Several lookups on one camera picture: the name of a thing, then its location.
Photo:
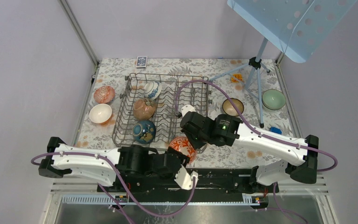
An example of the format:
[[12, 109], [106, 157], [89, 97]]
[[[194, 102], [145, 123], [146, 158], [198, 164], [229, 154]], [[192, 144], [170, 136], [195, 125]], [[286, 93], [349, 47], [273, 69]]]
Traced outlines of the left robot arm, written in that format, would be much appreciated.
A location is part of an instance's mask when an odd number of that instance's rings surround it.
[[125, 177], [172, 179], [174, 187], [190, 190], [198, 181], [198, 173], [189, 173], [189, 157], [168, 149], [159, 154], [156, 149], [131, 145], [114, 149], [85, 149], [69, 146], [58, 137], [51, 137], [47, 153], [38, 163], [39, 175], [62, 178], [72, 175], [95, 181], [113, 191], [122, 191]]

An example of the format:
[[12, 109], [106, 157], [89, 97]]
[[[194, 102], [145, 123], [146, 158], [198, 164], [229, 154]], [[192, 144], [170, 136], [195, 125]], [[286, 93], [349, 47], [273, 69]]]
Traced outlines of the red white bowl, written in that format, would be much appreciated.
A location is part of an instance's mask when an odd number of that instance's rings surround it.
[[189, 157], [189, 164], [193, 163], [196, 159], [197, 151], [192, 147], [187, 137], [176, 137], [170, 142], [169, 147]]

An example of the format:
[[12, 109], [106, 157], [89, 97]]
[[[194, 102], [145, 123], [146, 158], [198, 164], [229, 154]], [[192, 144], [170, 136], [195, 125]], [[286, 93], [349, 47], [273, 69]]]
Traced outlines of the brown floral bowl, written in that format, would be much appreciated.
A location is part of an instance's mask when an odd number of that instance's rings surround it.
[[141, 98], [133, 105], [133, 115], [137, 120], [150, 119], [157, 109], [157, 104], [154, 100], [148, 98]]

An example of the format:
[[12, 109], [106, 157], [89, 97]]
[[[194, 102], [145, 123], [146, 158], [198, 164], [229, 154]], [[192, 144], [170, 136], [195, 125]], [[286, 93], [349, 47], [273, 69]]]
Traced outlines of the pale green bowl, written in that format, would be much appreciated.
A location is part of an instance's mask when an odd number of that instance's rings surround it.
[[262, 103], [269, 110], [280, 110], [286, 105], [285, 95], [276, 89], [266, 90], [262, 94]]

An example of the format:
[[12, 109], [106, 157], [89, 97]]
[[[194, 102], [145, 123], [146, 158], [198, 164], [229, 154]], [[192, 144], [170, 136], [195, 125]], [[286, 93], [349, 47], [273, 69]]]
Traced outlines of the orange butterfly toy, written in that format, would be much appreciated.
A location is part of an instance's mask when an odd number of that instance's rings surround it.
[[241, 73], [235, 73], [231, 75], [231, 82], [232, 83], [239, 83], [243, 82], [242, 74]]

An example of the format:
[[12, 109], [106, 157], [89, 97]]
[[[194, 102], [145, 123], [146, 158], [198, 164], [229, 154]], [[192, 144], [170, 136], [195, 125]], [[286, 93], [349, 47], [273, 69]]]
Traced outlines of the black patterned bowl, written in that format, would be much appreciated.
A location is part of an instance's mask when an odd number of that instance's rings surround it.
[[[238, 108], [240, 113], [242, 114], [244, 112], [244, 104], [237, 98], [231, 98], [231, 100], [234, 103], [234, 105]], [[234, 106], [231, 104], [231, 102], [228, 99], [226, 99], [222, 103], [222, 109], [225, 114], [228, 114], [230, 116], [235, 116], [235, 117], [239, 116], [238, 112], [234, 109]]]

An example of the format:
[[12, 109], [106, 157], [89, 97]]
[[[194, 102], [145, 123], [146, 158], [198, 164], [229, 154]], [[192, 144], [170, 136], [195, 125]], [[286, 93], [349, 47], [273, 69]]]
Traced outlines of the blue white zigzag bowl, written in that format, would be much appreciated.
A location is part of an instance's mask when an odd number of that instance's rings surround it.
[[115, 89], [105, 85], [95, 91], [93, 98], [98, 104], [108, 104], [114, 99], [115, 95]]

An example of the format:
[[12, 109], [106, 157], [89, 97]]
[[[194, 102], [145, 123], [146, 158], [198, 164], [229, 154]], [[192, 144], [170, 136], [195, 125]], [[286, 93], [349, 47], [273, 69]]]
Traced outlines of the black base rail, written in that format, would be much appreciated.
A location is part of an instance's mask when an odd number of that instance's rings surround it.
[[97, 191], [124, 193], [128, 188], [140, 203], [184, 203], [188, 199], [193, 203], [239, 202], [242, 194], [264, 195], [274, 188], [257, 183], [254, 168], [186, 168], [188, 173], [194, 171], [199, 175], [193, 194], [175, 182], [173, 165], [150, 168], [144, 174], [118, 168], [124, 184], [116, 178], [111, 187], [98, 187]]

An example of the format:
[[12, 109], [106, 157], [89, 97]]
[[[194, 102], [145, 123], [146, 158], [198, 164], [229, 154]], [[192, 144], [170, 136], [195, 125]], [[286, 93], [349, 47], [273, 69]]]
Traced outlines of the blue toy block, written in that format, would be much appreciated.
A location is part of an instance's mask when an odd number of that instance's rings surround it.
[[273, 133], [282, 135], [282, 131], [281, 131], [280, 128], [277, 128], [277, 127], [274, 127], [274, 126], [273, 126], [273, 127], [271, 127], [269, 130], [270, 130], [271, 132], [273, 132]]

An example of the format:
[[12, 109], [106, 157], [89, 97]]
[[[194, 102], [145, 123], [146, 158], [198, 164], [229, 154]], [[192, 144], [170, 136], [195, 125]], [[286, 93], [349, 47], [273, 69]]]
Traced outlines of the playing card box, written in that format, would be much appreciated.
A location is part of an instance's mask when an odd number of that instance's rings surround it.
[[138, 56], [136, 60], [136, 68], [137, 69], [144, 69], [147, 67], [147, 56]]

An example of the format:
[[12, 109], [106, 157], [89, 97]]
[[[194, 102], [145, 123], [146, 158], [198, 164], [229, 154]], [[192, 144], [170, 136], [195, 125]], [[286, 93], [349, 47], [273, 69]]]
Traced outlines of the grey wire dish rack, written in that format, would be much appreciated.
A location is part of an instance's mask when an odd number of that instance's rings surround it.
[[137, 122], [133, 114], [134, 104], [144, 97], [143, 88], [146, 83], [155, 81], [162, 85], [161, 94], [155, 99], [157, 110], [150, 118], [157, 128], [157, 132], [154, 140], [146, 144], [146, 147], [165, 151], [174, 138], [183, 135], [180, 131], [181, 115], [174, 108], [175, 95], [184, 83], [191, 80], [195, 82], [185, 86], [180, 92], [179, 108], [191, 105], [196, 112], [207, 116], [211, 91], [207, 84], [202, 83], [202, 80], [208, 80], [207, 77], [150, 73], [131, 73], [125, 76], [125, 88], [120, 94], [122, 102], [112, 134], [115, 146], [127, 147], [137, 143], [132, 136], [132, 128]]

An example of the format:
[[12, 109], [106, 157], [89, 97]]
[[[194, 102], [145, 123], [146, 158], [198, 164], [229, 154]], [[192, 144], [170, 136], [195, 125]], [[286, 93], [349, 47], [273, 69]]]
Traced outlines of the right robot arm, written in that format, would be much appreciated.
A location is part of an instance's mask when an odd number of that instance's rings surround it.
[[252, 130], [238, 117], [226, 114], [211, 119], [197, 112], [187, 112], [180, 127], [195, 149], [207, 143], [218, 147], [249, 147], [279, 158], [275, 163], [253, 167], [248, 184], [255, 192], [289, 178], [305, 184], [317, 181], [317, 155], [305, 149], [306, 139]]

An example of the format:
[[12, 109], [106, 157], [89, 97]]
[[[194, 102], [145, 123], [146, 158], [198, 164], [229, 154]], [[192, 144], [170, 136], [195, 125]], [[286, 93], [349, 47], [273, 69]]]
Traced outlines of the blue music stand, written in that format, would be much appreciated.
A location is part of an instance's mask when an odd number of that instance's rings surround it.
[[270, 70], [262, 62], [262, 54], [270, 42], [295, 63], [306, 62], [331, 30], [354, 5], [353, 0], [229, 0], [231, 7], [263, 36], [257, 55], [221, 75], [232, 76], [243, 68], [251, 67], [244, 82], [249, 90], [253, 77], [257, 78], [260, 127], [264, 127], [261, 74]]

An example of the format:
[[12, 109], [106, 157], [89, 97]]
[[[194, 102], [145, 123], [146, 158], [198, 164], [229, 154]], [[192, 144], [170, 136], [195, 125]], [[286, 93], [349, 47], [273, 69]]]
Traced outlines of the white blue floral bowl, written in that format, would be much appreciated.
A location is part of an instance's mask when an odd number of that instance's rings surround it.
[[144, 97], [155, 100], [162, 91], [162, 85], [160, 82], [147, 82], [144, 86]]

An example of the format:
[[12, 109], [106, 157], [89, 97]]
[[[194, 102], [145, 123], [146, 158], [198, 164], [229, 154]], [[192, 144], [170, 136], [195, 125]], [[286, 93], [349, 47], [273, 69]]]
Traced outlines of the orange bowl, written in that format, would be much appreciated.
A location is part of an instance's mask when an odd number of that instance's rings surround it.
[[105, 124], [112, 117], [112, 108], [108, 104], [98, 104], [89, 112], [89, 119], [95, 124]]

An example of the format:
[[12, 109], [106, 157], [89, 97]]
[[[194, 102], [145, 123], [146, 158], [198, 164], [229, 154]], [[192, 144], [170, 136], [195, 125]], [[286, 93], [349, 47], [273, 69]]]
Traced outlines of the dark blue bowl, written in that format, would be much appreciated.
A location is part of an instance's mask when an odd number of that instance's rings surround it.
[[141, 120], [132, 128], [134, 140], [141, 144], [150, 144], [156, 136], [156, 126], [150, 120]]

